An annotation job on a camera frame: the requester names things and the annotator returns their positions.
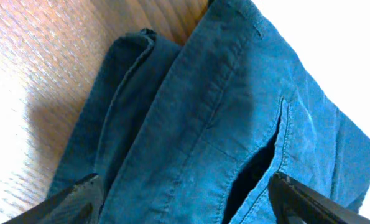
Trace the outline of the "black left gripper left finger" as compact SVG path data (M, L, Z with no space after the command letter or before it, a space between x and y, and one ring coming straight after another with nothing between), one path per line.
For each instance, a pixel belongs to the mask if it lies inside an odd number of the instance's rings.
M103 181L90 174L4 224L96 224L103 204Z

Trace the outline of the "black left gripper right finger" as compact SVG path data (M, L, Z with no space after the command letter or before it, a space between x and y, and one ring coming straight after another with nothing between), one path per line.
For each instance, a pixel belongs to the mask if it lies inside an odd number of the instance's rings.
M370 224L283 172L270 177L268 189L277 224Z

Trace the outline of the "navy blue shorts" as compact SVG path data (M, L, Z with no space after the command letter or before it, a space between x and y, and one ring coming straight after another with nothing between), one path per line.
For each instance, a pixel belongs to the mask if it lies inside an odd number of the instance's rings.
M101 223L274 223L277 171L357 212L370 139L251 1L214 1L185 45L110 46L49 195L97 173Z

